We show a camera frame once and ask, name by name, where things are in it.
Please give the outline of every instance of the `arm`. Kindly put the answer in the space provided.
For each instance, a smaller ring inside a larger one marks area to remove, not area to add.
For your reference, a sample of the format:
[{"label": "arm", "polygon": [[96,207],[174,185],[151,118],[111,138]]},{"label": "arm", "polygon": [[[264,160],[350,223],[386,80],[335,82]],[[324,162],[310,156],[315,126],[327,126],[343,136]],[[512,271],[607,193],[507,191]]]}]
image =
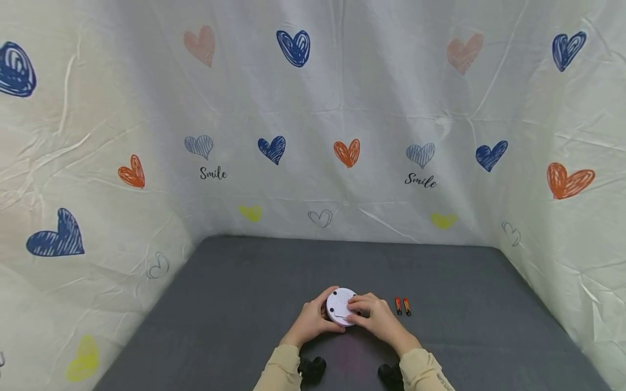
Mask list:
[{"label": "arm", "polygon": [[434,356],[402,326],[386,301],[368,293],[351,298],[348,309],[369,312],[369,318],[350,315],[347,320],[366,328],[396,351],[405,391],[454,391]]},{"label": "arm", "polygon": [[300,391],[300,348],[324,332],[342,333],[344,327],[326,319],[324,302],[339,287],[330,287],[302,307],[300,316],[274,349],[253,391]]}]

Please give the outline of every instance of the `yellow heart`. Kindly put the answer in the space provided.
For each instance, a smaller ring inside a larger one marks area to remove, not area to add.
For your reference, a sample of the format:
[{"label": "yellow heart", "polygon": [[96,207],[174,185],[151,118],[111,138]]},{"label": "yellow heart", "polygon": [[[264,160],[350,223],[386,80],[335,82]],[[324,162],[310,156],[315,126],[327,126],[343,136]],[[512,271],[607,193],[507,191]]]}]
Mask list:
[{"label": "yellow heart", "polygon": [[76,360],[69,363],[65,378],[70,382],[81,382],[98,370],[98,346],[92,335],[85,335],[78,345]]},{"label": "yellow heart", "polygon": [[255,205],[251,208],[239,205],[239,213],[246,217],[246,219],[255,223],[261,220],[261,207],[259,205]]},{"label": "yellow heart", "polygon": [[431,220],[433,221],[433,224],[435,224],[435,226],[440,230],[447,230],[448,228],[450,228],[457,218],[458,217],[456,215],[443,216],[439,213],[433,213],[431,215]]}]

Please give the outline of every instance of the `white fabric backdrop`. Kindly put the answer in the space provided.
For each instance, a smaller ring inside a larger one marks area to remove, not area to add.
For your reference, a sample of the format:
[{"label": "white fabric backdrop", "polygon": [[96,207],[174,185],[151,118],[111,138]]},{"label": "white fabric backdrop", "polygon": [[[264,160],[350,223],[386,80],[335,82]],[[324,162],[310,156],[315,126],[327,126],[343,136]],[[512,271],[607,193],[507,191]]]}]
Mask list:
[{"label": "white fabric backdrop", "polygon": [[0,388],[91,389],[234,233],[500,248],[626,390],[625,3],[5,3]]}]

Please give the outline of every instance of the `outlined heart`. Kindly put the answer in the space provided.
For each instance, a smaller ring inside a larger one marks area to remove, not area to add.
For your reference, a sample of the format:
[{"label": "outlined heart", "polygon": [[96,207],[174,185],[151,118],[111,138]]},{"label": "outlined heart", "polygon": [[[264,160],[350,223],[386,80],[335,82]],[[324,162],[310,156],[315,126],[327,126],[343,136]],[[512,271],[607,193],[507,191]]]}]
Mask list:
[{"label": "outlined heart", "polygon": [[244,205],[239,205],[239,213],[241,213],[246,219],[256,223],[261,220],[261,207],[259,205],[255,205],[251,208],[248,208]]},{"label": "outlined heart", "polygon": [[335,155],[342,161],[348,168],[352,168],[359,159],[359,153],[361,153],[361,142],[358,138],[352,140],[350,148],[346,147],[341,141],[337,141],[334,145]]},{"label": "outlined heart", "polygon": [[92,377],[99,366],[96,340],[92,335],[85,335],[78,345],[76,359],[65,370],[65,378],[69,382],[81,382]]},{"label": "outlined heart", "polygon": [[511,241],[511,246],[515,247],[520,244],[521,233],[517,230],[517,228],[513,228],[513,225],[508,221],[502,222],[502,230],[506,233],[509,240]]},{"label": "outlined heart", "polygon": [[433,143],[428,143],[424,146],[411,145],[409,148],[406,148],[406,157],[409,158],[411,161],[419,164],[422,169],[424,169],[426,164],[433,158],[433,156]]},{"label": "outlined heart", "polygon": [[84,254],[83,238],[74,216],[59,208],[57,232],[39,231],[26,241],[26,249],[37,256],[66,256]]},{"label": "outlined heart", "polygon": [[287,142],[283,136],[276,136],[272,140],[272,144],[267,142],[264,138],[260,138],[257,145],[259,146],[259,151],[271,161],[274,162],[275,165],[278,165],[280,162],[280,158],[282,154],[285,153],[285,147]]},{"label": "outlined heart", "polygon": [[285,55],[287,61],[293,66],[302,68],[309,60],[311,51],[311,40],[309,34],[300,30],[293,38],[283,30],[276,31],[278,45]]},{"label": "outlined heart", "polygon": [[466,44],[459,39],[453,39],[448,44],[448,62],[457,72],[465,75],[482,47],[483,35],[480,33],[474,34]]},{"label": "outlined heart", "polygon": [[191,31],[185,31],[183,36],[185,47],[193,55],[200,60],[201,63],[211,67],[213,63],[213,53],[215,52],[215,35],[210,26],[202,26],[200,28],[200,36],[197,37]]},{"label": "outlined heart", "polygon": [[185,137],[185,148],[187,151],[200,155],[208,160],[208,154],[213,149],[213,140],[207,135],[193,138],[191,136]]},{"label": "outlined heart", "polygon": [[311,221],[313,221],[315,224],[319,225],[322,228],[326,228],[332,220],[332,212],[328,209],[322,210],[319,215],[311,210],[309,211],[308,215]]},{"label": "outlined heart", "polygon": [[431,221],[440,230],[447,230],[450,228],[458,217],[456,215],[440,215],[439,213],[433,213],[431,215]]},{"label": "outlined heart", "polygon": [[15,42],[7,41],[0,48],[0,91],[27,98],[37,87],[37,76],[28,55]]},{"label": "outlined heart", "polygon": [[476,161],[488,172],[491,172],[507,148],[508,143],[505,140],[500,141],[493,149],[486,145],[479,146],[476,149]]},{"label": "outlined heart", "polygon": [[155,255],[156,265],[148,267],[148,278],[154,280],[156,278],[161,278],[170,271],[170,260],[161,253],[157,252]]},{"label": "outlined heart", "polygon": [[579,31],[569,39],[567,34],[559,34],[554,38],[552,41],[552,58],[559,71],[565,72],[565,68],[572,63],[585,42],[587,42],[585,31]]},{"label": "outlined heart", "polygon": [[133,187],[144,188],[146,186],[146,178],[143,174],[143,167],[137,155],[130,156],[130,167],[122,166],[118,168],[118,175],[121,180]]},{"label": "outlined heart", "polygon": [[561,163],[548,166],[548,186],[556,200],[573,197],[583,191],[595,179],[595,171],[580,170],[567,176],[567,170]]}]

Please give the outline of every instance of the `orange heart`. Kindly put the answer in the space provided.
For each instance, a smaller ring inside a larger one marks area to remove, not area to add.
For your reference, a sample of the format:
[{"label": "orange heart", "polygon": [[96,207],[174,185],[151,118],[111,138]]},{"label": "orange heart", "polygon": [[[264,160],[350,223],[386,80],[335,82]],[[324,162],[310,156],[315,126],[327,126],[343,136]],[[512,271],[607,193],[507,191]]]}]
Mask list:
[{"label": "orange heart", "polygon": [[482,47],[482,34],[474,34],[465,45],[459,39],[453,39],[448,44],[448,62],[460,74],[465,75]]},{"label": "orange heart", "polygon": [[137,155],[130,156],[131,168],[122,166],[118,169],[118,175],[121,180],[128,183],[133,187],[142,188],[146,185],[146,178],[143,176],[143,168],[141,167],[141,161]]},{"label": "orange heart", "polygon": [[186,31],[183,41],[189,53],[199,59],[204,65],[211,67],[213,53],[215,52],[215,35],[210,26],[202,26],[200,28],[200,37],[196,37],[195,34]]},{"label": "orange heart", "polygon": [[561,163],[548,166],[548,186],[557,200],[575,196],[591,185],[594,179],[593,170],[580,170],[567,176],[567,170]]},{"label": "orange heart", "polygon": [[341,141],[335,143],[335,155],[341,160],[348,168],[354,166],[359,159],[359,153],[361,152],[361,142],[358,138],[355,138],[350,143],[350,148],[346,147]]}]

